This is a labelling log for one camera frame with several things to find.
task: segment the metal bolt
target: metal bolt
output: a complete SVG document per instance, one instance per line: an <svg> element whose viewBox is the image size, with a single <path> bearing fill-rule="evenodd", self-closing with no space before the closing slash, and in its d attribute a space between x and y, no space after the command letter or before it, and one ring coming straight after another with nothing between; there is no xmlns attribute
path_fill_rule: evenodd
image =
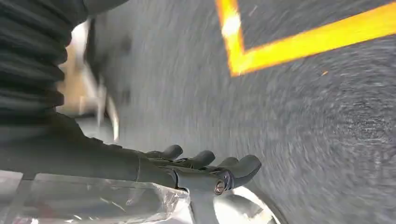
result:
<svg viewBox="0 0 396 224"><path fill-rule="evenodd" d="M214 188L214 193L216 195L221 195L223 194L225 188L226 188L226 184L224 183L224 181L219 180L217 181L216 187Z"/></svg>

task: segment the gray asphalt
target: gray asphalt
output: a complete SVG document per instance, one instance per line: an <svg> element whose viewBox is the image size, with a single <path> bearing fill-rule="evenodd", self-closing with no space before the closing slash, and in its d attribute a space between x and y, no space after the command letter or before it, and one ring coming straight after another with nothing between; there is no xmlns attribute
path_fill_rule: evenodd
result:
<svg viewBox="0 0 396 224"><path fill-rule="evenodd" d="M239 0L246 47L389 0ZM131 0L98 18L120 143L254 154L290 224L394 224L396 36L231 78L213 0Z"/></svg>

